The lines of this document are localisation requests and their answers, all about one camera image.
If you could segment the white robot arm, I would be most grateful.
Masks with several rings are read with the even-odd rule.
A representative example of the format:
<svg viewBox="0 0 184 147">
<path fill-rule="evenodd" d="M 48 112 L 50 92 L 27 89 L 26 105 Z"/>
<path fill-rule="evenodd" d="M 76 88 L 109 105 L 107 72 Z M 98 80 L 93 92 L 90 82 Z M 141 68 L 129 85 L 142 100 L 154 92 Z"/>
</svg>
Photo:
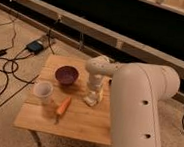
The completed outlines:
<svg viewBox="0 0 184 147">
<path fill-rule="evenodd" d="M 86 62 L 89 93 L 85 102 L 93 106 L 103 88 L 103 77 L 112 79 L 110 120 L 112 147 L 161 147 L 157 102 L 174 96 L 180 77 L 170 66 L 146 63 L 113 63 L 105 55 Z"/>
</svg>

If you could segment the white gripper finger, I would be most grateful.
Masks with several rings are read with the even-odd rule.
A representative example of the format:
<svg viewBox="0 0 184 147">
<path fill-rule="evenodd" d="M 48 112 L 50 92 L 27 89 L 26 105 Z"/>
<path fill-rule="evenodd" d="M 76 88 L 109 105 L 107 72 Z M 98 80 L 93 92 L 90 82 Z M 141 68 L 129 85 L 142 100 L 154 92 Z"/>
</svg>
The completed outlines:
<svg viewBox="0 0 184 147">
<path fill-rule="evenodd" d="M 103 88 L 98 91 L 98 93 L 97 93 L 97 96 L 98 96 L 97 102 L 101 102 L 102 101 L 102 99 L 103 99 L 103 91 L 104 91 Z"/>
</svg>

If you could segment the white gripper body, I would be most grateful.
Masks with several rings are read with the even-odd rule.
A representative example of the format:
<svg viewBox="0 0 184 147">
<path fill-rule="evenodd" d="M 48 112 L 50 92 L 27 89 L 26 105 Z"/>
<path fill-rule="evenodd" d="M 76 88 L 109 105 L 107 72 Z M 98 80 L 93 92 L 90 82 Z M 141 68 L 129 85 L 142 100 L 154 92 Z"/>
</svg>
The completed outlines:
<svg viewBox="0 0 184 147">
<path fill-rule="evenodd" d="M 87 95 L 94 94 L 97 96 L 98 91 L 103 88 L 103 79 L 102 75 L 90 74 L 89 81 L 87 82 Z"/>
</svg>

